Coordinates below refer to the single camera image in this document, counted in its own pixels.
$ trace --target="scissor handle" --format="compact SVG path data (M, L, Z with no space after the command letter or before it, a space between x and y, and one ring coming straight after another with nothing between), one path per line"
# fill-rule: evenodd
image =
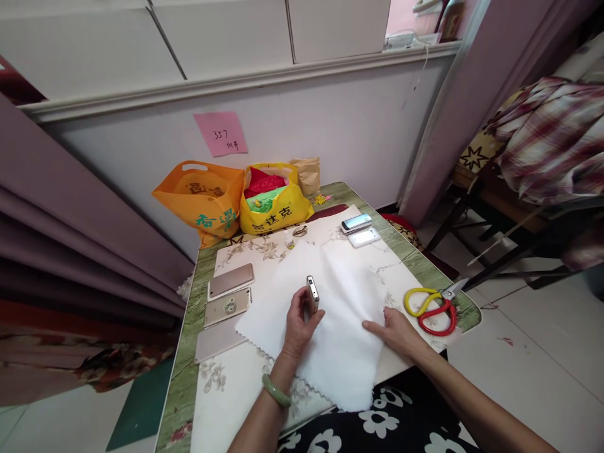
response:
M409 305L409 297L413 293L428 293L430 295L423 302L422 307L417 312L413 311L411 309L411 306ZM419 318L420 316L422 316L426 312L426 310L428 309L428 305L430 305L430 302L432 302L434 299L438 299L438 298L441 298L441 297L442 296L440 295L440 293L438 291L436 291L436 289L430 289L430 288L413 288L413 289L410 289L405 294L405 310L407 310L407 313L409 313L411 316L414 316L415 318Z
M451 303L449 299L444 299L444 301L445 303L442 306L438 307L436 310L430 310L428 313L422 314L417 320L422 329L436 337L446 337L452 334L455 330L455 326L457 325L457 312L455 310L455 306ZM449 318L451 318L451 324L445 330L432 330L430 327L424 324L424 321L426 319L438 315L439 313L443 313L447 310L449 311Z

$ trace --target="plaid shirt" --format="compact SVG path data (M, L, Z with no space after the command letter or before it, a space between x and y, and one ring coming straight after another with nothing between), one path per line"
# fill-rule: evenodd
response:
M537 205L604 193L604 86L544 77L487 124L507 142L495 162L520 198ZM604 262L598 231L577 238L562 256L572 270Z

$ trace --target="yellow bag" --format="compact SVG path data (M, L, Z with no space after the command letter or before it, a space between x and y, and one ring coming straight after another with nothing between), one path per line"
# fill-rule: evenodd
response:
M244 233L258 235L294 223L307 220L313 213L313 205L304 198L298 184L298 171L289 164L254 164L245 170L244 187L250 184L250 168L256 168L269 175L279 175L289 181L283 192L272 202L272 209L267 213L257 213L250 210L245 195L241 194L241 229Z
M185 165L191 168L184 170ZM243 170L186 160L165 177L152 195L197 229L203 249L237 233L242 192Z

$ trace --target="smartphone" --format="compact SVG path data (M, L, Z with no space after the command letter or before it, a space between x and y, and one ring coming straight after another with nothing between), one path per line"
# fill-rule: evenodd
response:
M313 276L306 276L306 297L308 298L311 315L319 309L319 292L316 290Z
M348 240L355 249L358 249L359 247L362 247L365 244L369 244L371 242L379 240L380 238L381 236L375 228L359 231L358 233L354 233L348 236Z
M254 281L254 267L252 263L228 271L214 277L208 284L208 301L213 301L220 296L233 293Z
M241 315L233 316L223 322L204 328L197 336L195 363L199 364L210 357L231 349L247 339L235 331L235 324Z
M342 229L343 233L347 236L349 234L354 233L355 231L362 230L363 228L367 228L369 226L371 226L371 217L369 216L369 214L361 214L360 216L344 220L340 225L340 228Z
M223 320L237 316L247 310L252 303L252 291L245 288L236 293L222 296L206 304L206 319L204 327L219 323Z

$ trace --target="pink sticky note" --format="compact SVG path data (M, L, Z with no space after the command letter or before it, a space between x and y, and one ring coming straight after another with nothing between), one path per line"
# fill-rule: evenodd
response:
M247 153L239 117L235 112L193 115L213 157Z

